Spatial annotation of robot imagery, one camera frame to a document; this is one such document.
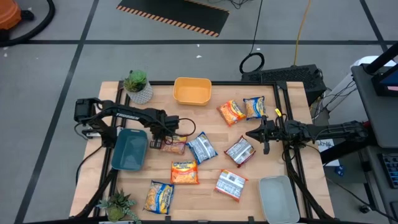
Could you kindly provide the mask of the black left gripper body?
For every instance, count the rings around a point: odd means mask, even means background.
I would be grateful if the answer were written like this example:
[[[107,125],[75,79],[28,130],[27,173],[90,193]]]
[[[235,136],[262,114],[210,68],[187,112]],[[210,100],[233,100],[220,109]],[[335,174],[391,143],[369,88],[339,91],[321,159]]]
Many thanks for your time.
[[[150,123],[150,131],[154,140],[163,140],[166,136],[174,136],[178,128],[178,116],[166,116],[162,114],[159,119],[154,119]]]

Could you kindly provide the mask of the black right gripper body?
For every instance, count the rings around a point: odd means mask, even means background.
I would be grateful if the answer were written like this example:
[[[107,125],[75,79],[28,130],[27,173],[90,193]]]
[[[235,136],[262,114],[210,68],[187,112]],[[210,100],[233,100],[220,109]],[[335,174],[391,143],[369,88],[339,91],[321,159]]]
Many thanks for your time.
[[[281,140],[281,130],[277,127],[274,120],[267,120],[267,134],[270,141]]]

